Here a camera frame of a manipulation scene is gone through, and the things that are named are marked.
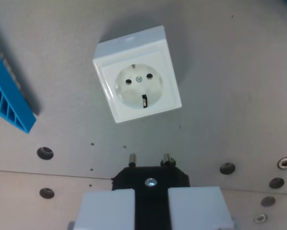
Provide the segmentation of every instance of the power socket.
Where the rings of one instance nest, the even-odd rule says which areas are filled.
[[[116,123],[182,107],[163,26],[99,43],[93,64]]]

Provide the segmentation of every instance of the gray surface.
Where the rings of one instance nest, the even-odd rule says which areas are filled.
[[[94,50],[160,24],[183,107],[116,124]],[[130,153],[140,166],[168,152],[192,185],[270,191],[282,176],[276,192],[287,193],[287,170],[276,166],[287,156],[282,1],[0,0],[0,46],[39,114],[29,135],[0,118],[0,170],[110,178]],[[38,158],[41,146],[53,159]],[[231,176],[218,171],[227,161],[236,164]]]

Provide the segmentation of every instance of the mounting hole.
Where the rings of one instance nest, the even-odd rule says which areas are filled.
[[[50,160],[53,158],[54,153],[53,151],[48,147],[41,147],[37,150],[38,156],[43,160]]]
[[[147,74],[147,79],[151,80],[152,78],[153,78],[153,74],[148,73],[148,74]]]
[[[266,196],[264,199],[261,200],[260,204],[263,207],[270,207],[276,203],[276,199],[273,196]]]
[[[40,196],[42,196],[44,199],[52,199],[55,196],[55,193],[50,188],[43,188],[39,192]]]
[[[130,85],[132,83],[132,80],[131,79],[127,79],[126,81],[125,81],[125,84],[126,85]]]
[[[279,169],[287,169],[287,157],[280,159],[277,163]]]
[[[268,220],[268,216],[266,214],[259,214],[256,217],[254,217],[254,222],[256,224],[265,223],[267,220]]]
[[[235,172],[235,170],[236,170],[236,166],[233,163],[229,163],[229,162],[224,163],[220,167],[220,173],[224,175],[230,175],[233,172]]]
[[[283,178],[277,177],[269,182],[269,187],[273,189],[278,189],[281,188],[284,185],[284,183],[285,181]]]

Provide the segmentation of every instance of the metal plate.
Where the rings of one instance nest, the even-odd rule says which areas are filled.
[[[94,50],[159,24],[183,106],[116,124]],[[287,170],[276,165],[287,156],[283,1],[0,0],[0,47],[38,114],[29,135],[0,118],[0,170],[110,178],[130,153],[144,166],[171,153],[192,185],[267,192],[283,177],[273,192],[287,193]],[[42,146],[51,160],[38,158]],[[219,173],[225,162],[234,174]]]
[[[39,195],[44,187],[53,189],[52,199]],[[0,230],[72,230],[84,192],[109,189],[110,180],[0,172]],[[222,193],[238,230],[287,230],[287,195],[230,190]],[[266,196],[274,196],[276,203],[262,207],[260,202]],[[266,214],[267,222],[254,223],[258,214]]]

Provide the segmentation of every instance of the blue plastic part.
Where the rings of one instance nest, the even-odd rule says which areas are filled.
[[[36,118],[0,59],[0,116],[29,133]]]

